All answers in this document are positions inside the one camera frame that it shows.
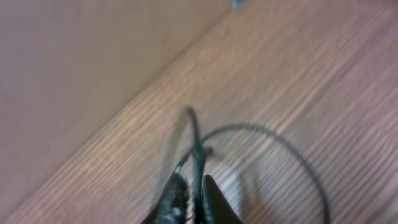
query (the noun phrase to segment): wall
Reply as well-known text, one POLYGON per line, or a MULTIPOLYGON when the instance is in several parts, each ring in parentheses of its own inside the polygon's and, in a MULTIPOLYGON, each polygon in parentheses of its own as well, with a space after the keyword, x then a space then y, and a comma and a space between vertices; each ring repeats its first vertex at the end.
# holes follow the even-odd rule
POLYGON ((1 1, 0 221, 229 7, 1 1))

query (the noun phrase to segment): wooden floor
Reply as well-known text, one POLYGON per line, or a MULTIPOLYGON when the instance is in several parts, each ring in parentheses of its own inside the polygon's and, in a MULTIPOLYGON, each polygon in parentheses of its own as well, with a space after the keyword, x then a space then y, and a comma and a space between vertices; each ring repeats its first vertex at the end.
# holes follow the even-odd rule
MULTIPOLYGON (((334 223, 398 223, 398 16, 378 0, 248 0, 148 86, 7 223, 139 223, 186 150, 181 110, 203 132, 274 128, 321 174, 334 223)), ((245 223, 318 223, 308 175, 270 139, 212 140, 206 168, 245 223)))

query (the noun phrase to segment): black object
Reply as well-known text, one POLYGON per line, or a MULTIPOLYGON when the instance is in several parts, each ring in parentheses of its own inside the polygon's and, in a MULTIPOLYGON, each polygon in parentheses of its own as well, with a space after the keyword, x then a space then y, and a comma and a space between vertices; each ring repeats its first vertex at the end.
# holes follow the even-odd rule
POLYGON ((318 193, 320 194, 323 203, 324 223, 332 223, 328 199, 315 169, 301 155, 300 151, 283 136, 276 134, 274 131, 266 127, 256 124, 231 124, 220 127, 201 138, 198 120, 194 110, 192 108, 188 108, 187 112, 192 121, 193 146, 178 162, 173 174, 164 187, 159 201, 142 222, 143 224, 183 224, 186 222, 189 199, 188 184, 180 174, 180 169, 189 156, 192 156, 195 161, 192 186, 194 224, 242 224, 242 221, 229 206, 213 178, 209 175, 205 175, 203 177, 206 158, 213 153, 212 148, 204 147, 203 143, 218 134, 234 130, 246 130, 262 133, 274 138, 280 144, 285 146, 301 162, 317 186, 318 193))

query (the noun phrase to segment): blue object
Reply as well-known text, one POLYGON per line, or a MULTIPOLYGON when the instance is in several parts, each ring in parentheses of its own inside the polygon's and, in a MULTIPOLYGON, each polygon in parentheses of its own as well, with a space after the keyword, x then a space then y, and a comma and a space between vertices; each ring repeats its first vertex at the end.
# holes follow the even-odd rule
POLYGON ((232 8, 236 9, 238 6, 242 4, 244 0, 232 0, 232 8))

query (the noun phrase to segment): cord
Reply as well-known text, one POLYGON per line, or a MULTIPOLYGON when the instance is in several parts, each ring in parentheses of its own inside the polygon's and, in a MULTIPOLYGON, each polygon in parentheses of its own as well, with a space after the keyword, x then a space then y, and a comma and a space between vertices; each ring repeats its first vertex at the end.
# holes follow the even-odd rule
POLYGON ((306 160, 306 158, 303 157, 303 155, 300 153, 299 149, 295 147, 292 143, 290 143, 285 137, 283 137, 280 134, 277 134, 275 131, 265 127, 261 126, 258 124, 247 124, 247 123, 240 123, 240 124, 229 124, 226 126, 222 126, 219 128, 216 128, 214 131, 205 134, 202 138, 200 138, 200 132, 199 132, 199 127, 198 127, 198 120, 197 116, 192 108, 188 108, 188 115, 191 118, 192 121, 192 128, 193 128, 193 136, 194 136, 194 143, 192 148, 187 152, 187 154, 181 159, 181 161, 178 163, 177 167, 181 167, 185 161, 188 159, 189 154, 203 154, 204 152, 200 152, 200 150, 203 150, 203 144, 210 140, 211 138, 214 138, 217 135, 228 133, 230 131, 239 131, 239 130, 244 130, 244 131, 249 131, 252 133, 261 133, 264 134, 268 137, 273 138, 275 141, 279 142, 281 145, 283 145, 290 153, 293 154, 293 156, 298 159, 301 163, 302 166, 304 166, 305 170, 309 174, 309 176, 312 178, 314 184, 317 186, 319 196, 321 198, 322 204, 323 204, 323 221, 325 224, 332 224, 332 219, 331 219, 331 212, 330 212, 330 205, 328 201, 328 197, 326 196, 325 190, 322 187, 322 183, 320 181, 320 178, 318 177, 317 172, 311 165, 309 161, 306 160))

